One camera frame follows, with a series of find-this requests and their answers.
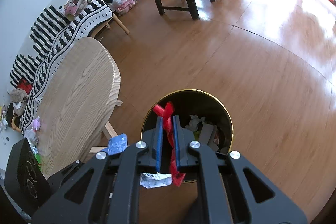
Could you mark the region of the red ribbon scrap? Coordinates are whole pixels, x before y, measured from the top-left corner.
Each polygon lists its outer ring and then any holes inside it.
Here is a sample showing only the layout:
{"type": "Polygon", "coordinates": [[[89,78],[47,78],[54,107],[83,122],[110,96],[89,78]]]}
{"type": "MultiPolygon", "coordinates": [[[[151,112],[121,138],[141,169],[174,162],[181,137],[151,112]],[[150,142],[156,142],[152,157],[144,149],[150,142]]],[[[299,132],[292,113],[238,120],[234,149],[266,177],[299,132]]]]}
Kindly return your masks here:
{"type": "Polygon", "coordinates": [[[156,104],[153,108],[153,111],[157,116],[163,118],[163,129],[167,134],[167,139],[169,144],[171,145],[172,152],[170,157],[170,165],[169,170],[171,173],[172,183],[180,187],[183,179],[185,178],[185,173],[180,173],[177,170],[176,159],[175,159],[175,143],[174,143],[174,130],[173,130],[173,113],[174,113],[174,106],[171,102],[167,102],[165,107],[156,104]]]}

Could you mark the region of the silver foil wrapper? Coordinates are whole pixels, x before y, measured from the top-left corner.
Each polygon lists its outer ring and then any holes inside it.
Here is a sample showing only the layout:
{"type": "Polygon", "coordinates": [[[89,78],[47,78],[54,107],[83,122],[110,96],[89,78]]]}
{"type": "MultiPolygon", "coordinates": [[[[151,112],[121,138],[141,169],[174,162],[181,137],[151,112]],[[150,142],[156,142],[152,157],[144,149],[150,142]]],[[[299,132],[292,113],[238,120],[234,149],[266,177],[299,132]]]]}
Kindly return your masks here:
{"type": "Polygon", "coordinates": [[[146,189],[169,186],[172,183],[171,174],[141,173],[140,185],[146,189]]]}

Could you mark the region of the black round trash bin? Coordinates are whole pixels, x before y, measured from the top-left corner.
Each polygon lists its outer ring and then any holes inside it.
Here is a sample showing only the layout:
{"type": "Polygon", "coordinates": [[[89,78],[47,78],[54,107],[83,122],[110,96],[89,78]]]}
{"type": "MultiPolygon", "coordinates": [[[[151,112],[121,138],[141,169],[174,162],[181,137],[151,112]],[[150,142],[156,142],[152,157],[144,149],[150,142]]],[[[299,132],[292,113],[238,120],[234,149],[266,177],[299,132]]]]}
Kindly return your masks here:
{"type": "MultiPolygon", "coordinates": [[[[181,127],[192,131],[195,138],[188,148],[191,165],[187,170],[178,170],[185,173],[182,183],[196,181],[203,186],[221,184],[221,169],[226,167],[226,155],[234,134],[232,119],[227,109],[215,96],[197,89],[172,92],[156,104],[165,107],[167,102],[173,104],[173,116],[179,116],[181,127]]],[[[138,159],[138,170],[142,173],[171,174],[169,165],[172,148],[165,130],[161,169],[150,170],[150,130],[155,128],[158,117],[153,111],[154,106],[148,111],[142,126],[141,137],[147,147],[145,154],[138,159]]]]}

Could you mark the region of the blue foil wrapper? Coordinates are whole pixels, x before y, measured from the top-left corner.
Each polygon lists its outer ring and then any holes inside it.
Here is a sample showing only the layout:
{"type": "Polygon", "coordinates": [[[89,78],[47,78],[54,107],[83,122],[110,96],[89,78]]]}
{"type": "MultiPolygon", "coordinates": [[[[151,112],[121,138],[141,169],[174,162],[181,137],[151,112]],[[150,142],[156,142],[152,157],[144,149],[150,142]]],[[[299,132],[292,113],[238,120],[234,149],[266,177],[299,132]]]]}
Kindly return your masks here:
{"type": "Polygon", "coordinates": [[[106,152],[108,155],[116,155],[125,151],[127,147],[127,135],[123,133],[110,138],[108,141],[108,147],[102,149],[101,151],[106,152]]]}

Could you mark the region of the purple pink toy figure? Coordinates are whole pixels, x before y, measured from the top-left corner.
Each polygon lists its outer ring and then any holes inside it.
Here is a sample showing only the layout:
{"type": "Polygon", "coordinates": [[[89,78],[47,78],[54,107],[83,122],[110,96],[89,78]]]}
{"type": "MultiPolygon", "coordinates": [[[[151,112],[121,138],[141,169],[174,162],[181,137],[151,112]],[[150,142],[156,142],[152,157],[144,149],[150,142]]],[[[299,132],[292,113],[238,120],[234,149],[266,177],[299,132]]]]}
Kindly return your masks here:
{"type": "Polygon", "coordinates": [[[34,132],[37,132],[40,130],[40,127],[41,127],[41,118],[37,117],[31,122],[31,129],[34,132]]]}

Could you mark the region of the wooden oval table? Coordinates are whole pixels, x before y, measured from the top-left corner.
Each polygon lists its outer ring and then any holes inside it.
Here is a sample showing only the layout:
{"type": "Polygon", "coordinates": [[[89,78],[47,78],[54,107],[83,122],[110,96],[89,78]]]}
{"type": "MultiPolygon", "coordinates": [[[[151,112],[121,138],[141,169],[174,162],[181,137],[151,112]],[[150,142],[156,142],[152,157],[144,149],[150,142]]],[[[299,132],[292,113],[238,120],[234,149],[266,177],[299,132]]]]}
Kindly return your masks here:
{"type": "Polygon", "coordinates": [[[120,85],[117,64],[98,40],[83,38],[74,44],[38,109],[38,150],[45,178],[86,160],[112,115],[120,85]]]}

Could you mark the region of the brown plush toy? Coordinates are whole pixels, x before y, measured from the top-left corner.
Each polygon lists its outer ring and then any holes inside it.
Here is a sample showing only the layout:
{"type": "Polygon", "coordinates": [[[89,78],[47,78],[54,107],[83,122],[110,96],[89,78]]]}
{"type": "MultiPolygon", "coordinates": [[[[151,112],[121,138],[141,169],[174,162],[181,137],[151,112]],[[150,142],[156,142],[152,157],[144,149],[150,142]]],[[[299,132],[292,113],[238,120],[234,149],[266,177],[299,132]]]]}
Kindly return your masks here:
{"type": "Polygon", "coordinates": [[[20,88],[13,89],[10,93],[10,99],[13,104],[13,114],[18,117],[22,116],[28,102],[26,91],[20,88]]]}

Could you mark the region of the red cushion on sofa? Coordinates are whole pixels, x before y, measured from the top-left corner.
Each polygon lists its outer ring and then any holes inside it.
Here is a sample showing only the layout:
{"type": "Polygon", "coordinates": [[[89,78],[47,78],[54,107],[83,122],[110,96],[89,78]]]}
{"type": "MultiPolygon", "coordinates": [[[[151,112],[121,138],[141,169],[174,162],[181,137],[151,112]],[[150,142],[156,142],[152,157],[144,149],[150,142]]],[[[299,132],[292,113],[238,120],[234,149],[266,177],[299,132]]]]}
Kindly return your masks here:
{"type": "Polygon", "coordinates": [[[33,85],[29,83],[26,79],[20,79],[17,88],[24,90],[27,94],[32,90],[33,85]]]}

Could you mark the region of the clear plastic toy bag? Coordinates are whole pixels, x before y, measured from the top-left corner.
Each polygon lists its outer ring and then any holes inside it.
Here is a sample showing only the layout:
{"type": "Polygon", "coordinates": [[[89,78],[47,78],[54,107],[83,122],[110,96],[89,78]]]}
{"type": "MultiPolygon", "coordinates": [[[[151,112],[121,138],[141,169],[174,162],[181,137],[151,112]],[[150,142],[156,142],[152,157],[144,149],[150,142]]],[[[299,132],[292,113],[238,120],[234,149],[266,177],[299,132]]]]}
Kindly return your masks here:
{"type": "Polygon", "coordinates": [[[137,4],[136,0],[112,0],[112,10],[119,15],[129,12],[137,4]]]}

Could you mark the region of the black white striped sofa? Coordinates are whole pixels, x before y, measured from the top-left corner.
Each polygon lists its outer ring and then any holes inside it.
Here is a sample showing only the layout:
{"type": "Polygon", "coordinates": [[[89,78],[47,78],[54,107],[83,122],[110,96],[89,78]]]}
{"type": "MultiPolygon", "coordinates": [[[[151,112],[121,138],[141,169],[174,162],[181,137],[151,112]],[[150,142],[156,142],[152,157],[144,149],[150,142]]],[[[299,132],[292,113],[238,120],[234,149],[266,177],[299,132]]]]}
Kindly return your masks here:
{"type": "Polygon", "coordinates": [[[50,81],[73,45],[94,37],[98,29],[114,19],[112,0],[89,0],[74,18],[65,15],[69,0],[52,0],[31,26],[10,72],[7,91],[21,83],[32,86],[26,106],[19,114],[19,129],[24,132],[37,117],[38,108],[50,81]]]}

